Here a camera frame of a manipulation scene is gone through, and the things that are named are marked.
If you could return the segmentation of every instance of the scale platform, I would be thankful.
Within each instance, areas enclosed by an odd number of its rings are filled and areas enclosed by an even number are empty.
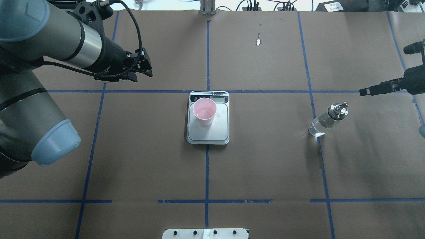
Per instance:
[[[193,114],[193,105],[200,98],[210,98],[217,105],[211,125],[203,126]],[[229,93],[225,91],[192,91],[187,110],[186,139],[191,144],[225,145],[229,142]]]

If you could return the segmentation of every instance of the light blue joint cap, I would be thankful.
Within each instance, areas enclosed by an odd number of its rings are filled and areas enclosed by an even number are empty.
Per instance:
[[[425,138],[425,125],[419,127],[419,133]]]
[[[81,138],[69,119],[61,121],[47,132],[31,153],[31,159],[45,167],[73,151]]]
[[[19,42],[46,26],[50,8],[46,0],[0,0],[0,41]]]

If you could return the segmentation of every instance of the white mounting plate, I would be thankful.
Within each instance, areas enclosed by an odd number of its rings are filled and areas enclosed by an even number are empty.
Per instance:
[[[227,96],[227,102],[215,102],[217,112],[211,125],[203,126],[193,114],[193,105],[191,101],[193,96],[215,97],[220,94]],[[189,107],[187,110],[187,134],[186,140],[191,144],[205,145],[225,145],[229,142],[230,127],[229,127],[229,93],[224,91],[192,91],[189,96]]]
[[[162,239],[249,239],[249,230],[243,228],[167,229],[162,234]]]

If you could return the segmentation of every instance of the transparent bottle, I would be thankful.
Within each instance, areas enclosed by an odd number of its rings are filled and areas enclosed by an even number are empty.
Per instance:
[[[338,122],[348,115],[347,102],[334,103],[328,110],[317,116],[309,126],[310,133],[315,137],[326,134]]]

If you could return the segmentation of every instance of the metal bracket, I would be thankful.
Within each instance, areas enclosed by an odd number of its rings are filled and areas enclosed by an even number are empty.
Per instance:
[[[201,15],[215,15],[215,0],[201,0]]]

